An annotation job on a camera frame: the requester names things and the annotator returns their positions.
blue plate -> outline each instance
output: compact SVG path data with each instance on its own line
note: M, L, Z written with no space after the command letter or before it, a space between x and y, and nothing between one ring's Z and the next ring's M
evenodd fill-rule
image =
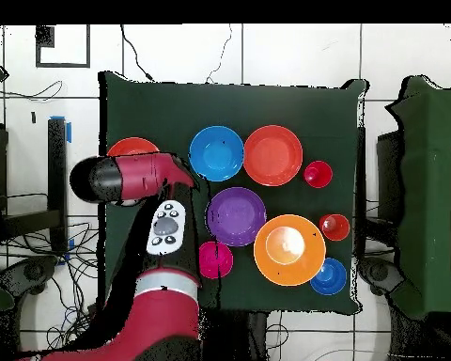
M311 279L311 287L321 295L334 295L346 285L346 269L336 259L326 258L316 276Z
M241 170L244 144L233 130L210 126L195 135L189 159L195 173L203 179L224 181Z

white tile floor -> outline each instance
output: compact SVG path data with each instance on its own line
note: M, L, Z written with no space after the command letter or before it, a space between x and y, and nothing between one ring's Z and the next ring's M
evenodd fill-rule
M139 63L156 81L204 83L210 71L220 84L281 86L342 86L349 79L364 78L370 83L365 98L367 197L378 197L376 141L383 133L397 129L384 106L397 98L402 81L411 74L427 75L440 86L451 86L451 24L187 24L125 25L126 37L134 44ZM43 62L84 62L85 27L55 27L54 49L43 49ZM37 69L35 26L0 26L0 65L9 73L0 90L35 94L57 80L63 82L52 100L28 99L0 94L0 116L9 131L8 191L10 195L46 192L46 123L53 115L72 123L67 167L98 152L99 83L98 71L116 71L143 82L144 74L135 65L131 47L125 43L119 25L91 25L90 69ZM56 87L41 95L46 98ZM33 124L31 112L37 123ZM44 209L39 197L17 198L9 202L10 212ZM79 200L69 191L69 214L90 215L94 226L97 208ZM76 224L84 218L71 217ZM78 231L70 229L70 236ZM378 243L367 243L370 249ZM21 249L10 248L9 251ZM95 270L87 270L93 276ZM72 302L70 276L57 267L55 279L64 291L64 301ZM91 277L81 277L87 304L95 300L97 286ZM282 324L288 341L271 349L272 361L384 361L390 342L390 317L383 298L372 295L357 279L357 297L363 311L354 317L334 313L284 313ZM39 296L30 296L23 306L21 328L25 349L46 348L45 333L60 325L64 308L54 284ZM274 312L269 324L277 323ZM279 342L277 327L267 335L269 345ZM285 339L286 332L281 333Z

orange plate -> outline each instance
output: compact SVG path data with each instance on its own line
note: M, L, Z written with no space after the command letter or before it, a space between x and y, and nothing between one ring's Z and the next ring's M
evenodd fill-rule
M266 251L269 234L278 227L297 229L303 236L305 250L296 261L284 265L272 260ZM304 217L284 214L274 217L259 230L254 241L254 259L259 271L271 282L294 287L312 279L326 256L326 244L319 229Z
M145 138L128 137L117 141L107 152L109 156L137 155L139 153L159 152L159 149Z
M244 144L244 168L252 180L277 186L290 181L301 168L303 147L291 130L263 126Z

green tablecloth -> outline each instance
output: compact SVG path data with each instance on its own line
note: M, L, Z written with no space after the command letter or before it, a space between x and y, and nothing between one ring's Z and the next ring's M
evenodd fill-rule
M404 129L404 217L400 266L408 278L392 294L410 318L451 312L451 89L409 78L392 106Z
M284 213L304 216L314 223L329 212L352 217L354 169L357 147L357 103L365 91L365 81L351 81L347 88L308 88L278 86L222 86L139 84L106 72L107 148L118 140L139 136L160 150L187 159L189 144L196 133L210 125L224 125L243 141L255 129L269 124L287 127L303 145L303 167L321 159L334 170L332 182L314 189L298 174L280 187L264 187L251 180L242 169L234 178L213 182L211 193L242 186L263 199L268 219ZM208 198L205 182L194 194L200 243L210 240L203 214ZM106 209L106 278L110 282L120 248L137 212L136 208ZM147 231L144 230L144 242ZM339 243L327 242L327 256L339 259L348 270L348 284L334 296L321 296L309 284L286 288L274 285L258 270L253 245L231 248L232 272L223 279L221 307L251 311L321 310L352 314L358 306L350 299L351 235ZM199 303L216 306L217 281L204 278Z

purple plate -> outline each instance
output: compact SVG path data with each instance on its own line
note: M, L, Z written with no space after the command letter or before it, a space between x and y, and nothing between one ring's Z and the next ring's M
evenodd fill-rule
M209 204L206 227L210 235L228 246L252 243L266 223L266 207L253 191L242 187L227 188Z

